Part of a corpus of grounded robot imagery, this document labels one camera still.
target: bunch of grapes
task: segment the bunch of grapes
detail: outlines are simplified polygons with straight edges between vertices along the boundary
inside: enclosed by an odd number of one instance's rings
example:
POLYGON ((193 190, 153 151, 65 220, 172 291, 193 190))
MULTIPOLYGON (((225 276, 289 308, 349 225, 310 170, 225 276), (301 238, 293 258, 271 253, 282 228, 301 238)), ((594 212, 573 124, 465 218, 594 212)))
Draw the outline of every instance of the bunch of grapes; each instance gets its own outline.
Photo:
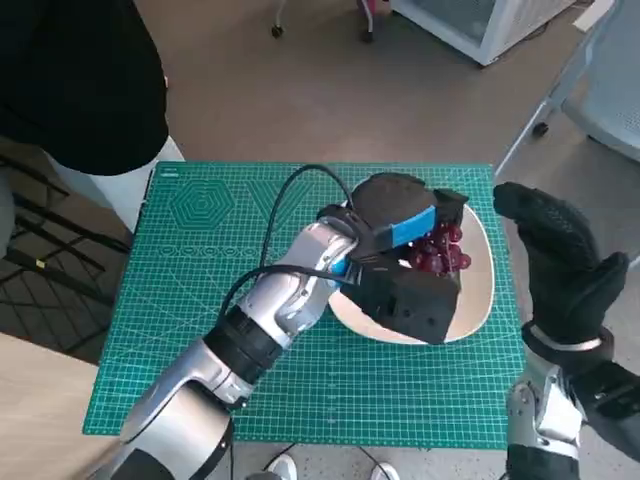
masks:
POLYGON ((462 229, 458 225, 440 223, 413 242, 409 263, 413 268, 440 277, 466 270, 471 266, 471 257, 462 252, 460 240, 462 229))

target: person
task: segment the person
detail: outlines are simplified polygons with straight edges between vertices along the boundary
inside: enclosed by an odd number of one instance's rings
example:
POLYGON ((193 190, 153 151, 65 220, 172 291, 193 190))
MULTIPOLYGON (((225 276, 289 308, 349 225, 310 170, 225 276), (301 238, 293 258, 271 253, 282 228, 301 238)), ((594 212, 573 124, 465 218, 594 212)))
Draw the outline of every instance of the person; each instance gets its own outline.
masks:
MULTIPOLYGON (((249 475, 247 480, 298 480, 298 468, 293 458, 285 453, 271 462, 266 471, 249 475)), ((369 480, 400 480, 400 475, 390 464, 381 463, 373 469, 369 480)))
POLYGON ((156 162, 184 161, 133 0, 4 2, 0 65, 0 135, 41 147, 65 183, 133 231, 156 162))

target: hexagon pattern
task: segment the hexagon pattern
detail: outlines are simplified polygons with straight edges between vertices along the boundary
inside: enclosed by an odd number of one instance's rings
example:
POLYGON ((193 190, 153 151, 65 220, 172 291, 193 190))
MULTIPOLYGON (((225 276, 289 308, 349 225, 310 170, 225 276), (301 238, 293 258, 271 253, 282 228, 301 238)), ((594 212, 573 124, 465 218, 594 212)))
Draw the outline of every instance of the hexagon pattern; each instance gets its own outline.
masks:
POLYGON ((229 189, 220 180, 194 180, 171 203, 171 213, 180 228, 212 230, 233 210, 229 189))

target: black jacket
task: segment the black jacket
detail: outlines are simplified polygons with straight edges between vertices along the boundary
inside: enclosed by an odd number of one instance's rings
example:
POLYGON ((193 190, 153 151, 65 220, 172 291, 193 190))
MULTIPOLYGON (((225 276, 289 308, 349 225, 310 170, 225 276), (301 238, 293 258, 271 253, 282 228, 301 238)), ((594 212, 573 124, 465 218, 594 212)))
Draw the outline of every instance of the black jacket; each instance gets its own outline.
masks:
POLYGON ((116 175, 167 139, 158 51, 133 0, 2 0, 0 135, 116 175))

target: black glove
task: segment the black glove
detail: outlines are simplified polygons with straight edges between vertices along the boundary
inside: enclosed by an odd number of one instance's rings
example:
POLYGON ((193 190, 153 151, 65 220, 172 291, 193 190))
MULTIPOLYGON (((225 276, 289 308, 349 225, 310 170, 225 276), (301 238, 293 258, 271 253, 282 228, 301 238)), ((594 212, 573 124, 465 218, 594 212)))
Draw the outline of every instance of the black glove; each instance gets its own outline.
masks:
POLYGON ((617 252, 601 261, 587 219, 540 190, 499 185, 494 207, 516 223, 529 254, 533 323, 565 345, 597 338, 624 288, 627 256, 617 252))

